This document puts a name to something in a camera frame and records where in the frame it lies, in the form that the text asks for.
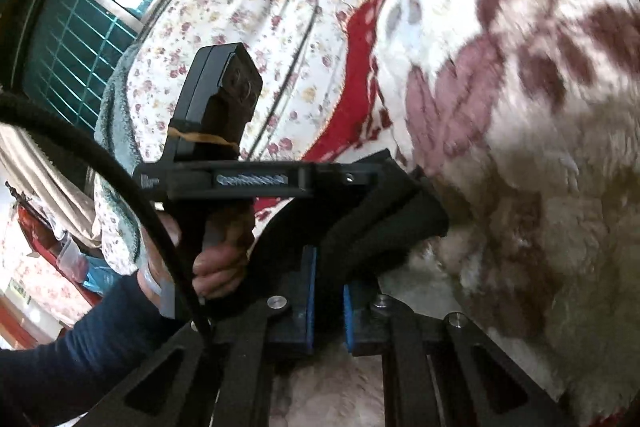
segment white fabric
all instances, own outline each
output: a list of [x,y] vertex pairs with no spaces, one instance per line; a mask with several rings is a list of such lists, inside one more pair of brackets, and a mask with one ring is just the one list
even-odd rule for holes
[[88,247],[100,247],[94,202],[51,164],[28,133],[0,125],[0,164],[18,191],[37,195],[64,229]]

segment silver bolt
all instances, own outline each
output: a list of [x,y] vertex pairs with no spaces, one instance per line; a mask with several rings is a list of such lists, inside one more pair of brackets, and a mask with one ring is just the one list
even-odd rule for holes
[[[208,319],[208,321],[209,321],[209,327],[210,327],[211,326],[211,319]],[[191,329],[193,331],[198,331],[198,327],[196,326],[196,323],[193,322],[193,321],[191,321]]]
[[267,306],[272,310],[279,310],[287,305],[287,298],[282,295],[274,295],[267,299]]
[[376,299],[372,302],[375,308],[384,309],[391,306],[391,297],[380,293],[376,296]]
[[469,324],[469,319],[466,318],[466,315],[460,312],[454,312],[447,315],[447,321],[454,328],[464,328],[467,324]]

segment sleeve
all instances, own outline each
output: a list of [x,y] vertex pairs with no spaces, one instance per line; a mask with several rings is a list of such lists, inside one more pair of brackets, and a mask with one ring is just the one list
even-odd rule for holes
[[135,274],[123,277],[61,339],[0,350],[0,387],[32,425],[59,425],[91,409],[180,326],[158,313]]

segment floral blanket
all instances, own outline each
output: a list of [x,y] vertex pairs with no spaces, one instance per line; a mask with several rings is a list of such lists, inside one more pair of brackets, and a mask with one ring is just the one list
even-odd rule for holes
[[445,277],[454,303],[553,397],[566,393],[582,425],[626,407],[640,388],[640,2],[361,10],[375,30],[370,106],[452,222],[385,289],[424,308],[408,288]]
[[[158,160],[166,128],[199,48],[244,42],[264,87],[241,143],[243,158],[301,158],[321,134],[344,87],[341,0],[174,0],[142,44],[127,96],[143,160]],[[118,216],[95,194],[105,259],[135,270]]]

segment person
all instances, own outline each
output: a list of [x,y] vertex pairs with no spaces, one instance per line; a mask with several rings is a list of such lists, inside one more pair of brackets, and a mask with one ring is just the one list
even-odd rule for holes
[[[161,219],[178,245],[176,222],[167,215]],[[220,298],[242,282],[254,226],[246,204],[209,216],[203,250],[193,264],[199,296]],[[183,325],[159,314],[154,283],[169,275],[144,231],[143,239],[152,281],[143,269],[122,277],[64,337],[34,349],[0,350],[2,425],[57,426],[86,413]]]

